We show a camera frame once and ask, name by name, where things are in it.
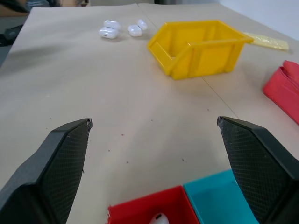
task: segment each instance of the yellow storage bin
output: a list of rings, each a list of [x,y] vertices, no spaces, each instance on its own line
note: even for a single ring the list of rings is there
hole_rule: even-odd
[[[253,38],[221,21],[168,22],[148,49],[173,79],[230,72],[245,43]]]

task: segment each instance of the teal box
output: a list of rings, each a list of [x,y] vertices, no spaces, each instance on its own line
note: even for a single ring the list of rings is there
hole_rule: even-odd
[[[258,224],[232,170],[183,187],[201,224]]]

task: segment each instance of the white earbud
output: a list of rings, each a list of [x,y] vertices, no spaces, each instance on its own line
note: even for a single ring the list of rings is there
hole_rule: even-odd
[[[163,213],[156,214],[149,224],[169,224],[168,218]]]
[[[128,27],[129,34],[132,37],[138,37],[142,36],[142,31],[145,31],[148,29],[148,26],[146,25],[145,21],[138,20],[137,25],[131,25]]]
[[[99,30],[99,34],[101,37],[114,39],[117,37],[120,28],[121,26],[118,22],[106,20],[104,27]]]

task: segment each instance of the tabletop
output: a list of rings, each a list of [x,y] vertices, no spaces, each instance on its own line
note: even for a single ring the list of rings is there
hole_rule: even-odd
[[[126,27],[144,19],[140,38]],[[289,42],[285,53],[246,46],[235,70],[174,81],[146,44],[166,21],[222,19]],[[101,39],[104,20],[121,36]],[[298,42],[221,5],[34,8],[0,69],[0,188],[49,131],[92,118],[68,223],[105,223],[107,207],[229,169],[218,116],[268,128],[296,156],[299,128],[261,87]]]

